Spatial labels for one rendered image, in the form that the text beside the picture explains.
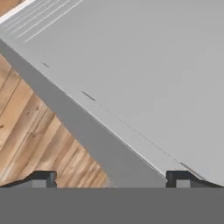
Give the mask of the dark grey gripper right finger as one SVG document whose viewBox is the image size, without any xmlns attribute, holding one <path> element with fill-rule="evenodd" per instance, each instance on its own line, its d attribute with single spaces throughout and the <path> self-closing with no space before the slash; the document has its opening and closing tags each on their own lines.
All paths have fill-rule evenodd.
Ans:
<svg viewBox="0 0 224 224">
<path fill-rule="evenodd" d="M 216 185 L 212 182 L 197 178 L 189 171 L 167 171 L 166 172 L 166 187 L 177 188 L 179 180 L 188 180 L 191 188 L 211 187 L 221 188 L 221 185 Z"/>
</svg>

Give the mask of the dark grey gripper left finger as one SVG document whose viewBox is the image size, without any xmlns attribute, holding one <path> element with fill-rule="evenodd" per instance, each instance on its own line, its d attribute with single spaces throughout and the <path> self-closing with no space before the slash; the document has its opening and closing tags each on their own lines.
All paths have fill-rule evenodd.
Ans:
<svg viewBox="0 0 224 224">
<path fill-rule="evenodd" d="M 23 179 L 2 185 L 2 188 L 54 188 L 57 186 L 56 178 L 56 171 L 33 171 Z"/>
</svg>

